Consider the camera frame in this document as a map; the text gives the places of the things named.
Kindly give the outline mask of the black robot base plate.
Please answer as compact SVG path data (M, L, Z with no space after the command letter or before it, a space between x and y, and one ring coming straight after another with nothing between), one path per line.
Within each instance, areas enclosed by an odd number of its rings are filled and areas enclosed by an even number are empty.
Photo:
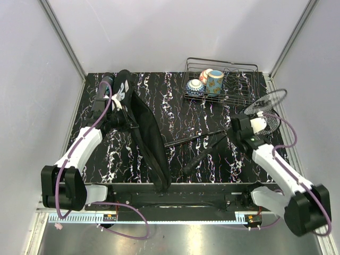
M248 187L248 183L173 183L158 192L149 183L115 183L108 185L107 201L134 207L150 223L236 221L236 212L259 211L244 195Z

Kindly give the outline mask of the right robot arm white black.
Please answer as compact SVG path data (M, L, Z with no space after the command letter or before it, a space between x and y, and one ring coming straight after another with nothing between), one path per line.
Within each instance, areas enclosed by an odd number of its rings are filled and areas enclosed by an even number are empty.
M254 163L262 167L278 184L282 193L268 189L262 184L253 185L253 190L241 197L246 210L264 207L284 219L289 230L296 236L315 232L326 226L323 236L332 231L332 212L328 189L315 185L300 175L278 153L277 147L259 135L266 126L263 117L251 118L245 114L231 117L233 143Z

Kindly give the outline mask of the black shuttlecock tube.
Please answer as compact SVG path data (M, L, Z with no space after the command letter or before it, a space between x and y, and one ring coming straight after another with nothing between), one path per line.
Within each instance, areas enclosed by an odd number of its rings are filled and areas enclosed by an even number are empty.
M110 110L110 104L109 103L109 89L113 88L114 84L114 75L112 73L105 73L104 77L102 78L97 94L95 97L95 101L93 102L93 106L91 109L91 112L93 113L93 117L95 119L98 119L101 114L105 111L107 106L109 105L109 108L107 109L106 113L109 113Z

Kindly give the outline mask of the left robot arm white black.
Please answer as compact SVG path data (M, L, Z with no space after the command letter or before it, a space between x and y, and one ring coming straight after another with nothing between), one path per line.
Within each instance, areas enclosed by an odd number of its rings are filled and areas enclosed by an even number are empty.
M95 100L95 109L88 118L89 124L79 134L64 154L52 166L41 170L42 202L46 208L55 208L60 219L72 211L80 211L85 205L96 203L102 210L110 210L115 203L109 189L101 184L84 184L82 172L96 147L102 142L105 131L116 129L126 117L122 101L116 96Z

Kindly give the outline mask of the black Crossway racket bag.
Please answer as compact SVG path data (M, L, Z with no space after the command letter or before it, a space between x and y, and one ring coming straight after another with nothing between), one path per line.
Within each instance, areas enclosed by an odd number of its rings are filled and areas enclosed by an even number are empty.
M120 111L127 112L139 125L129 132L148 166L150 180L158 191L166 191L171 185L171 172L163 138L153 112L134 91L130 71L118 72L113 85L113 94L116 93L121 96Z

